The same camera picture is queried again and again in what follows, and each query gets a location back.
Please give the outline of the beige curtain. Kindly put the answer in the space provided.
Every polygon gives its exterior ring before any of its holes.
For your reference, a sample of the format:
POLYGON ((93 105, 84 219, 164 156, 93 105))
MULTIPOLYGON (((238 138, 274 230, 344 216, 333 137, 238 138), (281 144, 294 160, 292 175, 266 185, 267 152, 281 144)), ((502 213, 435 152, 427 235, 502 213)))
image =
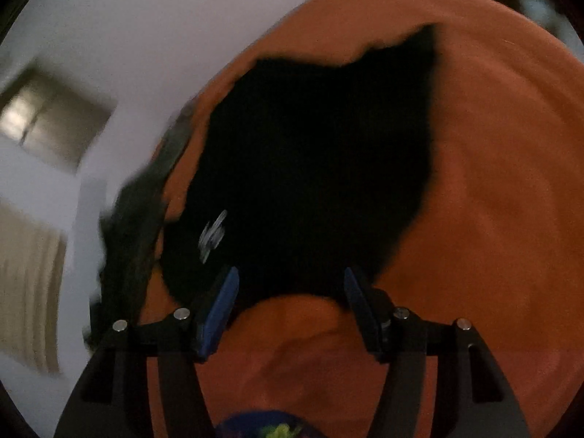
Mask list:
POLYGON ((1 206, 1 351, 57 375, 57 314, 66 236, 1 206))

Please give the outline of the grey-green fleece garment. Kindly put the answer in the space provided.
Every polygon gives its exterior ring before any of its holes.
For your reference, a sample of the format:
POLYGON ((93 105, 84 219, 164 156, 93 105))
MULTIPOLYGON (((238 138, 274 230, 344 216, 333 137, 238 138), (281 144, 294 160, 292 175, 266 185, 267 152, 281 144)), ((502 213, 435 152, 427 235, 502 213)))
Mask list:
POLYGON ((95 350, 114 333, 139 322, 154 265, 158 235, 167 202, 163 191, 193 134, 194 99, 171 121, 153 159, 121 189, 112 209, 100 216, 104 261, 99 271, 100 291, 90 302, 86 345, 95 350))

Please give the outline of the black sweatshirt with white logo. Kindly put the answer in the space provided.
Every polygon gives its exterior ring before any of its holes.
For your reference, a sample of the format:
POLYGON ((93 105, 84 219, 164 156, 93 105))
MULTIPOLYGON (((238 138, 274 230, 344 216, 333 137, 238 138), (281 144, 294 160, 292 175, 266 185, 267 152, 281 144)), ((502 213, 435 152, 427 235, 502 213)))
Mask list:
POLYGON ((374 284, 431 180, 437 51, 424 26, 346 64, 267 57, 210 115, 186 203, 163 230, 171 297, 200 307, 239 274, 238 310, 345 300, 374 284))

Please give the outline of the orange fleece bed blanket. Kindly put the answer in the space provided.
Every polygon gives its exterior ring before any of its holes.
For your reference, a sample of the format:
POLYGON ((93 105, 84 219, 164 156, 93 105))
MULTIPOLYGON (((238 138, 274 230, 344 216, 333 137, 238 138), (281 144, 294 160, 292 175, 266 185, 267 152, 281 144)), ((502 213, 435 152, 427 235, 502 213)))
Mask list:
MULTIPOLYGON (((435 177, 380 285, 423 318, 470 319, 544 437, 583 381, 583 65, 523 15, 493 0, 308 0, 200 92, 164 197, 182 210, 208 117, 257 58, 347 62, 424 23, 439 25, 435 177)), ((281 409, 362 437, 385 370, 334 303, 284 297, 245 312, 198 374, 215 421, 281 409)))

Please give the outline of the barred window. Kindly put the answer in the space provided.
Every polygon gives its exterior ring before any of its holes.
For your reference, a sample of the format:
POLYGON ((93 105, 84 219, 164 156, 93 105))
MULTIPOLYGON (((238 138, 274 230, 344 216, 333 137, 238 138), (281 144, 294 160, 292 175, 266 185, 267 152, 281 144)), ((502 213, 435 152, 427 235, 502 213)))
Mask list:
POLYGON ((1 90, 1 135, 44 163, 74 173, 115 107, 112 99, 33 61, 1 90))

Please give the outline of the colourful floral cloth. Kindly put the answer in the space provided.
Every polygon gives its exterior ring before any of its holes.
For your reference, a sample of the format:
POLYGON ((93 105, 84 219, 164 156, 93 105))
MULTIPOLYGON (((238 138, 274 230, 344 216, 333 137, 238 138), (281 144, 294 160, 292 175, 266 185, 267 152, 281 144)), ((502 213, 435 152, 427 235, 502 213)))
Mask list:
POLYGON ((219 437, 324 437, 315 426, 279 410, 250 411, 233 415, 216 426, 219 437))

